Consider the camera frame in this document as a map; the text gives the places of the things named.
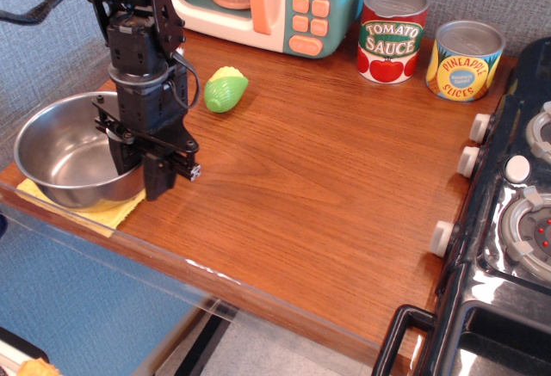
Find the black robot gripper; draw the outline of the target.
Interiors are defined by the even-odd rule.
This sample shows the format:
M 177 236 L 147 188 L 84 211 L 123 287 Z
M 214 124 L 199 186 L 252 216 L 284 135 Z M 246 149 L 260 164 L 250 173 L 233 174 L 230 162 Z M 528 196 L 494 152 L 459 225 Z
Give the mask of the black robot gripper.
M 96 128 L 108 136 L 109 151 L 119 175 L 143 165 L 145 197 L 158 199 L 174 188 L 176 174 L 191 181 L 201 173 L 195 161 L 199 145 L 184 126 L 198 94 L 188 97 L 185 65 L 163 65 L 159 71 L 133 75 L 110 66 L 116 93 L 97 96 Z

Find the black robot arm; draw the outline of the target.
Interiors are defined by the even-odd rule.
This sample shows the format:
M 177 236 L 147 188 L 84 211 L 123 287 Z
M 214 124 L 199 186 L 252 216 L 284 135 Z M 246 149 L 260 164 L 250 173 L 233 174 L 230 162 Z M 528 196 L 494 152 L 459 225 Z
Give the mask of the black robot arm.
M 156 200 L 177 176 L 193 181 L 201 173 L 199 145 L 184 126 L 201 96 L 188 92 L 188 76 L 196 72 L 181 50 L 184 22 L 171 0 L 87 1 L 110 51 L 108 73 L 116 87 L 113 101 L 94 101 L 96 127 L 109 137 L 117 171 L 140 164 L 145 196 Z M 38 25 L 61 2 L 43 0 L 22 14 L 3 11 L 1 19 Z

